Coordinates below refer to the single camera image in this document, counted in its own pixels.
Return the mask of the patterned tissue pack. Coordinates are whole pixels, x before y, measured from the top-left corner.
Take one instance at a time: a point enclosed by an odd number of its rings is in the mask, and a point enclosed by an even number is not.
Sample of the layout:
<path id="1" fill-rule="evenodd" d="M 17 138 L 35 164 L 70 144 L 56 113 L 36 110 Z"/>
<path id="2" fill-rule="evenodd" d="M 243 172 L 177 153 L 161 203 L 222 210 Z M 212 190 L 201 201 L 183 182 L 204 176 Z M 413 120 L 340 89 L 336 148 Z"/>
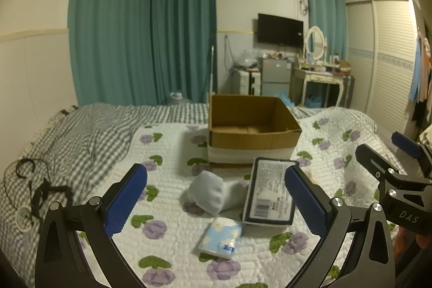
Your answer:
<path id="1" fill-rule="evenodd" d="M 285 185 L 286 170 L 295 161 L 258 157 L 253 162 L 242 212 L 245 224 L 282 227 L 293 224 L 295 204 Z"/>

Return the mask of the white sock bundle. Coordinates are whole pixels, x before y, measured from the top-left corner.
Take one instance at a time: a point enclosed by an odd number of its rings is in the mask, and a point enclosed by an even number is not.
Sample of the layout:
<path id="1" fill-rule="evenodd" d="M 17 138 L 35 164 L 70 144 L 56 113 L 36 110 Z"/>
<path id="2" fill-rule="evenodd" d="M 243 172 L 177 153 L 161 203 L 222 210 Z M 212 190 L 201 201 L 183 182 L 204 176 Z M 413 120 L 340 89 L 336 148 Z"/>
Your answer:
<path id="1" fill-rule="evenodd" d="M 218 215 L 245 204 L 250 182 L 224 181 L 210 171 L 202 171 L 191 182 L 187 198 L 209 214 Z"/>

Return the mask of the blue pocket tissue pack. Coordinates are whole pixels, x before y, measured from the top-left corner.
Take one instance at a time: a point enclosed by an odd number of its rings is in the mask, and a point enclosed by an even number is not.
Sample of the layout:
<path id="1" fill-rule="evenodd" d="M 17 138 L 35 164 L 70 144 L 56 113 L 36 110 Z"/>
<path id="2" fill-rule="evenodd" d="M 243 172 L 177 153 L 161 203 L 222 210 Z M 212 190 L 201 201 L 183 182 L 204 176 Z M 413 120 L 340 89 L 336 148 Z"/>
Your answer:
<path id="1" fill-rule="evenodd" d="M 214 257 L 231 259 L 241 235 L 242 222 L 218 216 L 208 227 L 198 250 Z"/>

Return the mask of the hanging clothes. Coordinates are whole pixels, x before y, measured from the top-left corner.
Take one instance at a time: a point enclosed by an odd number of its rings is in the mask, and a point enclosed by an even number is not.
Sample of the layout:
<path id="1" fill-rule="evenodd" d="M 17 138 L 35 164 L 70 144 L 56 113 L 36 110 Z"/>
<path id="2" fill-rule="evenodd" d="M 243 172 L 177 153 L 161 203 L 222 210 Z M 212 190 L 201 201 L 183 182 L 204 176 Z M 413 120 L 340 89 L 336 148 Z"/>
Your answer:
<path id="1" fill-rule="evenodd" d="M 420 129 L 431 118 L 431 45 L 420 31 L 417 33 L 414 71 L 408 98 L 414 103 L 411 120 Z"/>

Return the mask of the white floral quilt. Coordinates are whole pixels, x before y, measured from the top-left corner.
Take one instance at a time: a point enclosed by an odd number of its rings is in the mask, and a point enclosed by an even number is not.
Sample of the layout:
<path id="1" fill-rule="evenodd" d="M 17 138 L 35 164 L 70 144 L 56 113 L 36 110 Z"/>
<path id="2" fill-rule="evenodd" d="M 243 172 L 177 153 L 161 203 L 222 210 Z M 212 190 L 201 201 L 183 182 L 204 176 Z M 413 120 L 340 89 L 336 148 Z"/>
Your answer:
<path id="1" fill-rule="evenodd" d="M 356 147 L 365 143 L 391 163 L 396 164 L 398 160 L 379 137 L 375 121 L 360 111 L 344 108 L 294 107 L 291 112 L 302 128 L 291 159 L 299 163 L 306 175 L 319 184 L 329 196 L 337 196 L 348 205 L 366 207 L 377 201 L 377 181 L 356 161 Z M 224 181 L 250 181 L 252 169 L 213 168 L 211 172 Z M 232 208 L 216 216 L 210 215 L 213 220 L 222 216 L 242 222 L 243 234 L 246 226 L 258 226 L 242 221 L 244 206 Z M 296 216 L 303 220 L 295 208 L 293 222 Z"/>

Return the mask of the grey checked bedsheet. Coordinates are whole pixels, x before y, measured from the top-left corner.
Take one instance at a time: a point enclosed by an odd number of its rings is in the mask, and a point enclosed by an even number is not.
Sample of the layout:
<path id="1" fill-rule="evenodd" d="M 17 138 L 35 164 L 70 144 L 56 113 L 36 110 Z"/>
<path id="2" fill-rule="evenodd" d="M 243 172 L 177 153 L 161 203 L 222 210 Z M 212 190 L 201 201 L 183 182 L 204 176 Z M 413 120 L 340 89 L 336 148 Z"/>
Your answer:
<path id="1" fill-rule="evenodd" d="M 67 185 L 75 204 L 103 194 L 135 163 L 149 172 L 144 193 L 114 241 L 147 287 L 283 287 L 317 237 L 296 216 L 287 228 L 246 226 L 231 259 L 197 247 L 212 223 L 187 198 L 207 165 L 208 109 L 203 104 L 115 107 L 94 104 L 55 117 L 25 148 L 29 163 L 7 165 L 1 183 L 1 250 L 24 282 L 34 285 L 38 222 L 18 208 L 45 175 Z"/>

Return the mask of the blue basket under table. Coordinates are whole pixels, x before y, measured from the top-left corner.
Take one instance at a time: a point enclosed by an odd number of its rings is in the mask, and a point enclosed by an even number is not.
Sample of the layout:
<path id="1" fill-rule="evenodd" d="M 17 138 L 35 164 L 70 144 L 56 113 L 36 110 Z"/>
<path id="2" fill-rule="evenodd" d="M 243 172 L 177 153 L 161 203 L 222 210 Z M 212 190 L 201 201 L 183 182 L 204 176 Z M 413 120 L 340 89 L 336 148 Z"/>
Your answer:
<path id="1" fill-rule="evenodd" d="M 304 105 L 312 109 L 322 108 L 323 99 L 321 96 L 307 96 Z"/>

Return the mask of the white louvred wardrobe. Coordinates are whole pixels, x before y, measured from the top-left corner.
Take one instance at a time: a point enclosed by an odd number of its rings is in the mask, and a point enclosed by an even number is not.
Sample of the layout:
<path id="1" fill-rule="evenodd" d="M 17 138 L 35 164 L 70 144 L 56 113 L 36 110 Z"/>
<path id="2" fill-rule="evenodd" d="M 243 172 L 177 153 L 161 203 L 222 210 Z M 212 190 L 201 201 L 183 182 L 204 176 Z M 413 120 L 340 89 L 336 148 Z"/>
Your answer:
<path id="1" fill-rule="evenodd" d="M 413 0 L 346 3 L 348 47 L 355 85 L 351 108 L 372 118 L 380 137 L 404 133 L 414 108 L 409 91 L 417 47 Z"/>

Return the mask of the white dressing table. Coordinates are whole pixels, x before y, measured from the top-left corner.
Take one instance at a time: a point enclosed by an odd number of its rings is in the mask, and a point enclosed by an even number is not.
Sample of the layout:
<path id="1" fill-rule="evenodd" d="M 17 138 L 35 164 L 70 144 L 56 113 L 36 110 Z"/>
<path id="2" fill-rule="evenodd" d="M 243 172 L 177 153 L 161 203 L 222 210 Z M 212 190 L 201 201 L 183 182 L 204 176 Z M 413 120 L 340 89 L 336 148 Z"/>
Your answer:
<path id="1" fill-rule="evenodd" d="M 292 69 L 289 97 L 293 103 L 305 104 L 305 98 L 309 83 L 325 84 L 327 86 L 324 106 L 328 106 L 329 86 L 337 85 L 339 92 L 336 100 L 336 107 L 342 107 L 342 98 L 346 90 L 352 84 L 350 74 L 336 74 L 334 72 L 315 72 L 300 68 Z"/>

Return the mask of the box of blue bottles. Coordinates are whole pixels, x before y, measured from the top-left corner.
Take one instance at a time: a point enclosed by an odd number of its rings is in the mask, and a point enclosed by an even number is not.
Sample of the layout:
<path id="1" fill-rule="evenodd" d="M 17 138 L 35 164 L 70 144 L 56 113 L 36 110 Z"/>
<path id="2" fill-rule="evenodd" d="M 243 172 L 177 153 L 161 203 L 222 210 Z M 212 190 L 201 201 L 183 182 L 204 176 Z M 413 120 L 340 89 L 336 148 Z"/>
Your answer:
<path id="1" fill-rule="evenodd" d="M 284 89 L 283 91 L 276 94 L 276 97 L 281 99 L 286 107 L 293 108 L 296 107 L 296 104 L 291 101 L 288 97 L 288 90 Z"/>

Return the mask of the white oval vanity mirror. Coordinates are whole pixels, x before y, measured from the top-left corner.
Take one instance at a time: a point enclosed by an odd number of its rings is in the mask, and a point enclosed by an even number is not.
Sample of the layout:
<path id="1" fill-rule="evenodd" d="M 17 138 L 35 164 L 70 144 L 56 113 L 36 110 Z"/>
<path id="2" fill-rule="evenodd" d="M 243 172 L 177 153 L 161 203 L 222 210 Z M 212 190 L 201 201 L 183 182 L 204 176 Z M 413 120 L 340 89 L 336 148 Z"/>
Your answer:
<path id="1" fill-rule="evenodd" d="M 318 26 L 309 28 L 303 43 L 303 57 L 308 64 L 324 61 L 327 52 L 327 38 Z"/>

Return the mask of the grey mini fridge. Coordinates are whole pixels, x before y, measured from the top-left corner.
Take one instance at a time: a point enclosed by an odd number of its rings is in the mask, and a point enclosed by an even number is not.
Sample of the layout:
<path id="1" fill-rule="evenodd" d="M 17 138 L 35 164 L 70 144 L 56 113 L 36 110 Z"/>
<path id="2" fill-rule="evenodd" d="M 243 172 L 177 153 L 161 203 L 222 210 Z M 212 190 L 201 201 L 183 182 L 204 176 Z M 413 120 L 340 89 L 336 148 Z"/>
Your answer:
<path id="1" fill-rule="evenodd" d="M 291 61 L 264 59 L 259 61 L 262 96 L 289 96 L 291 85 Z"/>

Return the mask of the brown cardboard box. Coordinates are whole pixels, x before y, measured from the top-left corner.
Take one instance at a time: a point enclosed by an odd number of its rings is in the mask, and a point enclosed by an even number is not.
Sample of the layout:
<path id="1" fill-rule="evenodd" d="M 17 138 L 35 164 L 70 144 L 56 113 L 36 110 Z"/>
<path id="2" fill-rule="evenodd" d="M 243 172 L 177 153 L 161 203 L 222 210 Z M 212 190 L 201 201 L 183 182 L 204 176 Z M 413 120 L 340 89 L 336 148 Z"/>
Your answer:
<path id="1" fill-rule="evenodd" d="M 302 129 L 275 96 L 214 94 L 208 158 L 212 164 L 252 164 L 257 157 L 289 159 Z"/>

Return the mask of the teal curtain right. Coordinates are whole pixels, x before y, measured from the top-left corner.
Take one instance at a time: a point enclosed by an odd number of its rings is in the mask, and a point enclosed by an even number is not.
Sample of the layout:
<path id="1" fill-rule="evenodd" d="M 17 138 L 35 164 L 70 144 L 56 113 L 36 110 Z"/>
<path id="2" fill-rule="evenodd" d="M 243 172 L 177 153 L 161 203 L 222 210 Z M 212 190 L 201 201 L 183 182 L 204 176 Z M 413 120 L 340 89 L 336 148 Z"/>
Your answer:
<path id="1" fill-rule="evenodd" d="M 346 0 L 308 0 L 309 26 L 317 26 L 327 38 L 327 54 L 346 59 L 348 44 Z"/>

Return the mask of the clear plastic bag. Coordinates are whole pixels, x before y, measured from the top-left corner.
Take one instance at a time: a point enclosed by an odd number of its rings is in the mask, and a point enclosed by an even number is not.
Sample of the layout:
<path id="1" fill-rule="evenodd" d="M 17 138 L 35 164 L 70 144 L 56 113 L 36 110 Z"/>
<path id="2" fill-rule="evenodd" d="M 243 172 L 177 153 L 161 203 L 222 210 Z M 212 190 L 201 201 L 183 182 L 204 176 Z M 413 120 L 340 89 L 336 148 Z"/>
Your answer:
<path id="1" fill-rule="evenodd" d="M 235 59 L 235 64 L 241 69 L 256 69 L 261 52 L 256 49 L 243 50 Z"/>

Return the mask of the clear water jug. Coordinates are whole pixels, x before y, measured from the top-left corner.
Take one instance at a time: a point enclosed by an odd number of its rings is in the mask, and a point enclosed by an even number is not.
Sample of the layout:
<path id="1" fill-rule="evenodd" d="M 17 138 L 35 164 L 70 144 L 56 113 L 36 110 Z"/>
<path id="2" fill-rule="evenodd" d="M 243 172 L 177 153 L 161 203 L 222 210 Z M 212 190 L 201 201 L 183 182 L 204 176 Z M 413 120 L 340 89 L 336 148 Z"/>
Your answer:
<path id="1" fill-rule="evenodd" d="M 171 92 L 168 100 L 168 105 L 180 105 L 180 104 L 189 104 L 191 101 L 185 98 L 182 92 Z"/>

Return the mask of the white standing mop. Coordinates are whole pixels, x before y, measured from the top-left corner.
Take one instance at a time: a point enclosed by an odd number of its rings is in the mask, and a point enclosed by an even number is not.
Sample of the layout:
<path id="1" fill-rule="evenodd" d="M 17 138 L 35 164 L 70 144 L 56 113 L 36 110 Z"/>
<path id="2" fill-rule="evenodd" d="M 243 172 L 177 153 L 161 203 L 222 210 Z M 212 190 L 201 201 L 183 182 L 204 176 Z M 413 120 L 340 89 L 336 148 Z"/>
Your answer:
<path id="1" fill-rule="evenodd" d="M 217 91 L 217 33 L 210 37 L 210 51 L 208 56 L 208 74 L 207 74 L 207 103 L 210 103 L 212 94 Z"/>

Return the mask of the teal curtain large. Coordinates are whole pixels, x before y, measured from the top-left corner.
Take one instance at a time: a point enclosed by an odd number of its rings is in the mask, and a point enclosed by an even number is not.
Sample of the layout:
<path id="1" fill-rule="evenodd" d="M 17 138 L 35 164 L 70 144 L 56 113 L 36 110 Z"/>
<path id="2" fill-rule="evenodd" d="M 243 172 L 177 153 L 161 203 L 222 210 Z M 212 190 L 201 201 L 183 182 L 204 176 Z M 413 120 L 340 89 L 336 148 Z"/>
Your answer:
<path id="1" fill-rule="evenodd" d="M 67 25 L 79 104 L 207 98 L 216 0 L 70 0 Z"/>

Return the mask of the black wall television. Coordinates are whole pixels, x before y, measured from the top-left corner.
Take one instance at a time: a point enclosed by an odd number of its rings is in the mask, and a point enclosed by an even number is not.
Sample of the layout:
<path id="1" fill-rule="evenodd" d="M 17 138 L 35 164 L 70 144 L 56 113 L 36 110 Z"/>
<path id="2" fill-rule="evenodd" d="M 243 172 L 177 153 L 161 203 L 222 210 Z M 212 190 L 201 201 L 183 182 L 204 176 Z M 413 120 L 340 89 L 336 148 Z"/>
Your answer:
<path id="1" fill-rule="evenodd" d="M 257 42 L 281 47 L 301 48 L 304 44 L 303 22 L 275 15 L 258 14 Z"/>

